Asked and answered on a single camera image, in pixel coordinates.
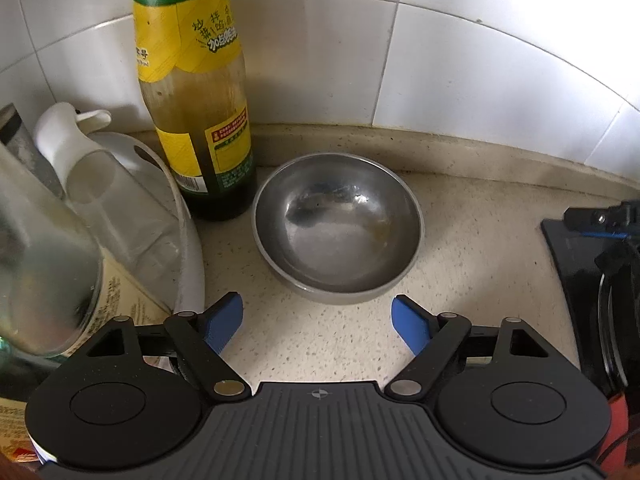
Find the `stainless steel bowl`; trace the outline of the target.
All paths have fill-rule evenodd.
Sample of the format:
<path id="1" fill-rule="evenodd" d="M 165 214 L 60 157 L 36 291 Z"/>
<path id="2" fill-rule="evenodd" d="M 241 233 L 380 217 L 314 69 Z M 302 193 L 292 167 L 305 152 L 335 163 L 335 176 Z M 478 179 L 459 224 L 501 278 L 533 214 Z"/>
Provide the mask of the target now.
<path id="1" fill-rule="evenodd" d="M 361 304 L 411 270 L 425 222 L 418 199 L 393 171 L 358 155 L 314 153 L 262 182 L 252 231 L 288 288 L 320 304 Z"/>

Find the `white two-tier condiment rack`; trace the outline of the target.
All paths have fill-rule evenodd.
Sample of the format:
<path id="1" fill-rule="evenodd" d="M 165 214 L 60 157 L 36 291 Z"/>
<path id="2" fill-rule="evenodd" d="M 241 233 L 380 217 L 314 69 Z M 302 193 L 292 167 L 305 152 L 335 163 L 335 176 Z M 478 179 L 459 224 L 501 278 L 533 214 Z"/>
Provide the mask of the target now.
<path id="1" fill-rule="evenodd" d="M 160 155 L 133 138 L 98 132 L 90 139 L 112 154 L 144 196 L 129 208 L 144 219 L 145 231 L 134 236 L 132 274 L 175 312 L 201 312 L 205 273 L 200 238 L 174 177 Z"/>

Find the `clear glass bottle beige label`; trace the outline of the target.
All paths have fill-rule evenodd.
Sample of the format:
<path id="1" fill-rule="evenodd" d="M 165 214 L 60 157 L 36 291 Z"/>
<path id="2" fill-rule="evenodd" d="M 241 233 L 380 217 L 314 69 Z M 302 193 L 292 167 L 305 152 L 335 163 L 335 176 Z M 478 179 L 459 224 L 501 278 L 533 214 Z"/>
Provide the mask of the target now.
<path id="1" fill-rule="evenodd" d="M 1 151 L 1 337 L 70 356 L 114 316 L 166 320 L 151 296 L 20 160 Z"/>

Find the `black gas stove top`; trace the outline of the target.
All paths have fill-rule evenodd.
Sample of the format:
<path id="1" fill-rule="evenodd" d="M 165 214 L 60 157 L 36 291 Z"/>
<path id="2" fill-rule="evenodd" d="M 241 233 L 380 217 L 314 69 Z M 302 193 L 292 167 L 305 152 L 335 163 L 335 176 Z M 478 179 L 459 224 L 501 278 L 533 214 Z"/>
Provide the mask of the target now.
<path id="1" fill-rule="evenodd" d="M 639 411 L 639 226 L 540 222 L 570 312 L 582 372 Z"/>

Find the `white spout oil dispenser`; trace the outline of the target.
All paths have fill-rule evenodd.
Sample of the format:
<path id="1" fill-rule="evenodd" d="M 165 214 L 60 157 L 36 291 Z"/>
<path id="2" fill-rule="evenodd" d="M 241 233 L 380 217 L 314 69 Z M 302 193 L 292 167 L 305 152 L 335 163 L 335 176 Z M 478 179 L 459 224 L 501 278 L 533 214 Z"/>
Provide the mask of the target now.
<path id="1" fill-rule="evenodd" d="M 34 130 L 36 147 L 50 162 L 75 210 L 93 207 L 114 184 L 117 162 L 88 137 L 112 121 L 107 110 L 77 113 L 72 104 L 49 107 Z"/>

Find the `green yellow label oil bottle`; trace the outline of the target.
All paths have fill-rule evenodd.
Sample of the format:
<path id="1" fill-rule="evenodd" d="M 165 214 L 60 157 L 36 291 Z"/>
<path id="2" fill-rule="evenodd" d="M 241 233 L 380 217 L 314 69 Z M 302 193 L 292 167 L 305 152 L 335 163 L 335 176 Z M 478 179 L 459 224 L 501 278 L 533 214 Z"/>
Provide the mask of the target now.
<path id="1" fill-rule="evenodd" d="M 222 221 L 257 186 L 245 65 L 230 0 L 134 0 L 143 101 L 190 213 Z"/>

